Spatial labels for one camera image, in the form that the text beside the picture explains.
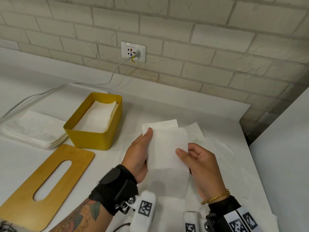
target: screw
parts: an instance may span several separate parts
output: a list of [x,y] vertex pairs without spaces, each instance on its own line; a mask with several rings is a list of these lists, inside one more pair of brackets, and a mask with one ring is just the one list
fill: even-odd
[[210,232],[211,231],[211,227],[209,226],[209,224],[207,222],[204,223],[204,228],[206,231]]
[[129,204],[133,204],[134,202],[135,202],[135,197],[134,196],[129,198],[129,200],[128,200]]

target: yellow box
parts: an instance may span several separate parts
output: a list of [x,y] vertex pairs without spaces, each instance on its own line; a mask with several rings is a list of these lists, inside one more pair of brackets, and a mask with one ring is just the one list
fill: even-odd
[[[113,103],[114,101],[116,101],[118,104],[118,107],[114,112],[114,115],[106,132],[93,133],[72,130],[95,101],[101,103]],[[63,128],[65,129],[69,138],[76,147],[106,151],[110,148],[112,144],[121,116],[122,96],[105,93],[91,93],[83,101],[79,108],[74,112],[70,119],[68,119],[68,121],[64,124]]]

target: oval hole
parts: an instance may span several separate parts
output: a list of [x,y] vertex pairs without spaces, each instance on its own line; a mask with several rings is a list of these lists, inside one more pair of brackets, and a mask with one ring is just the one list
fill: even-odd
[[62,162],[56,170],[48,177],[48,179],[44,182],[44,184],[38,189],[38,191],[34,194],[34,201],[39,201],[44,199],[51,190],[56,186],[62,176],[67,172],[72,162],[70,160],[66,160]]

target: qr code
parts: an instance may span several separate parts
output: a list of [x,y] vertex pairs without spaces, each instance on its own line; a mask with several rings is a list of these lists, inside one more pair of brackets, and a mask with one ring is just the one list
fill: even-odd
[[195,232],[195,224],[186,223],[186,232]]
[[233,232],[248,232],[240,219],[229,222]]
[[243,218],[246,220],[248,226],[250,227],[251,230],[253,230],[255,227],[257,227],[257,223],[254,221],[253,217],[249,212],[245,213],[243,215]]
[[151,207],[152,203],[142,200],[138,213],[148,217],[150,215]]

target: electrical outlet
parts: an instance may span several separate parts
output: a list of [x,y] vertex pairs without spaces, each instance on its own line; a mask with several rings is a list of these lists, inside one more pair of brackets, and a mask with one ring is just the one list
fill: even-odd
[[121,57],[129,58],[133,56],[137,51],[141,52],[141,56],[139,58],[134,58],[133,60],[136,62],[144,63],[146,60],[146,46],[137,45],[129,42],[121,42]]

